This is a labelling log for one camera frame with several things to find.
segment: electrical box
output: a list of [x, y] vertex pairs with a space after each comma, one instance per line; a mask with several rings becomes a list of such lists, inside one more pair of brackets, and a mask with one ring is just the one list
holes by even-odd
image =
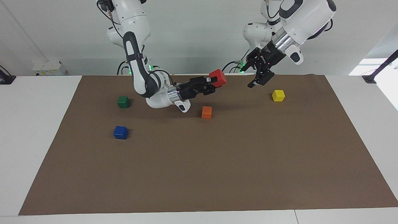
[[33, 72], [36, 76], [62, 76], [66, 73], [66, 68], [59, 61], [49, 61], [45, 63], [38, 63], [33, 66]]

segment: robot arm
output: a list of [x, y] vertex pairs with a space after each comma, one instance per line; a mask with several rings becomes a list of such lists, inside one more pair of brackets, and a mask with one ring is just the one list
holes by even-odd
[[142, 53], [143, 44], [150, 36], [148, 18], [142, 4], [146, 0], [99, 0], [101, 9], [108, 12], [113, 27], [108, 29], [109, 40], [124, 48], [126, 61], [133, 75], [135, 91], [146, 98], [152, 108], [176, 105], [182, 112], [191, 106], [189, 99], [197, 94], [209, 95], [226, 83], [221, 71], [210, 74], [210, 78], [197, 77], [189, 82], [170, 82], [170, 75], [164, 70], [149, 70], [148, 59]]
[[297, 65], [301, 64], [304, 58], [300, 47], [306, 40], [320, 35], [335, 12], [333, 0], [283, 0], [279, 8], [281, 28], [265, 47], [256, 47], [246, 58], [242, 71], [250, 67], [257, 70], [248, 87], [265, 85], [274, 76], [270, 68], [286, 55]]

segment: black stand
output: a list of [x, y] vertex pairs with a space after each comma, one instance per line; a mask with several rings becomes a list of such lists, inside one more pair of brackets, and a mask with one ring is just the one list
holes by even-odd
[[396, 50], [383, 64], [380, 65], [376, 71], [374, 71], [371, 75], [363, 75], [362, 78], [366, 83], [376, 84], [375, 77], [385, 68], [387, 65], [395, 61], [398, 58], [398, 50]]
[[0, 81], [0, 85], [10, 85], [16, 78], [15, 75], [6, 75], [2, 70], [0, 70], [0, 78], [4, 81]]

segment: blue cube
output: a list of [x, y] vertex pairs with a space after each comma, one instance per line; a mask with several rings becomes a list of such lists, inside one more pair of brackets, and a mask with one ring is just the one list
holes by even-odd
[[113, 132], [113, 136], [117, 139], [127, 139], [127, 135], [129, 134], [129, 131], [127, 130], [126, 127], [123, 126], [116, 126], [115, 131]]

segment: green cube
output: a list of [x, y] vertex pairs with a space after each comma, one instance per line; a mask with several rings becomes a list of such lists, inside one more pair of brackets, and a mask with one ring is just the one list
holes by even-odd
[[127, 96], [119, 96], [117, 104], [119, 105], [120, 108], [129, 108], [130, 100]]

